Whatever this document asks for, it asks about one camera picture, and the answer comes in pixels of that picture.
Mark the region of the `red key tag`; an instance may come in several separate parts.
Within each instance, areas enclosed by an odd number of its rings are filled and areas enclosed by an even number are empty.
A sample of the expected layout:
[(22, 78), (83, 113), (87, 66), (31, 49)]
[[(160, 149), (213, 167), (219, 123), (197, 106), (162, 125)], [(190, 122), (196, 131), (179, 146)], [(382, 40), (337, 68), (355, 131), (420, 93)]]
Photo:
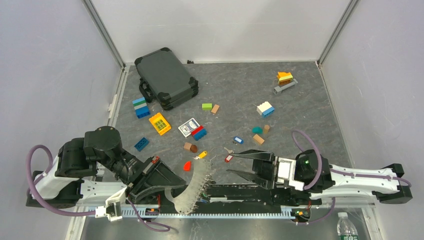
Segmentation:
[(233, 158), (233, 157), (234, 157), (233, 155), (229, 154), (229, 155), (227, 155), (227, 156), (225, 157), (224, 161), (225, 161), (226, 163), (229, 163), (229, 162), (232, 160), (232, 158)]

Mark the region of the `metal keyring plate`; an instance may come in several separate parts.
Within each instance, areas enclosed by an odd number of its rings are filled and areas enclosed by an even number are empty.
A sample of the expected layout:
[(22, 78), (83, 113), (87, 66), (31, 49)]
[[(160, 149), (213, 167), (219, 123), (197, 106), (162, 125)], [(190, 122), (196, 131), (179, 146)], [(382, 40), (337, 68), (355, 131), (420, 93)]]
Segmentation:
[(192, 178), (181, 194), (172, 196), (172, 190), (176, 189), (176, 186), (165, 188), (165, 197), (174, 204), (178, 214), (190, 215), (195, 211), (196, 203), (213, 182), (211, 170), (211, 160), (206, 158), (196, 159), (193, 165)]

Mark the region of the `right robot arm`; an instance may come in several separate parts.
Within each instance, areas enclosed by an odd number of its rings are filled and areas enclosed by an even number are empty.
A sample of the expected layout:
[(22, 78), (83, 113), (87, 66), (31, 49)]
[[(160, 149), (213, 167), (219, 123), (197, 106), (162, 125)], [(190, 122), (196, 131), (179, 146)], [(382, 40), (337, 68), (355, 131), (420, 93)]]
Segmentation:
[(377, 170), (353, 169), (330, 164), (313, 149), (299, 153), (295, 159), (250, 149), (230, 153), (224, 160), (228, 163), (234, 157), (253, 160), (251, 172), (231, 172), (264, 190), (276, 205), (320, 205), (323, 198), (346, 197), (375, 197), (382, 204), (395, 205), (413, 198), (399, 163)]

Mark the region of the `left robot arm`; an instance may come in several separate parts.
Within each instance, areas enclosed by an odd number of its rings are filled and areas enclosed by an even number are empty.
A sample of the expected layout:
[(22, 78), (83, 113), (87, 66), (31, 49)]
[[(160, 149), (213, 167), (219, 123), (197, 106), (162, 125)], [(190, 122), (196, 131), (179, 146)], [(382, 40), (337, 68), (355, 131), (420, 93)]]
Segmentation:
[(101, 126), (87, 131), (84, 137), (66, 142), (49, 161), (46, 172), (34, 171), (31, 177), (42, 198), (57, 209), (72, 208), (77, 203), (105, 201), (116, 190), (107, 186), (100, 195), (98, 182), (86, 178), (98, 174), (98, 165), (112, 172), (125, 197), (134, 204), (151, 204), (165, 188), (185, 188), (186, 181), (175, 174), (158, 156), (142, 161), (123, 148), (119, 131)]

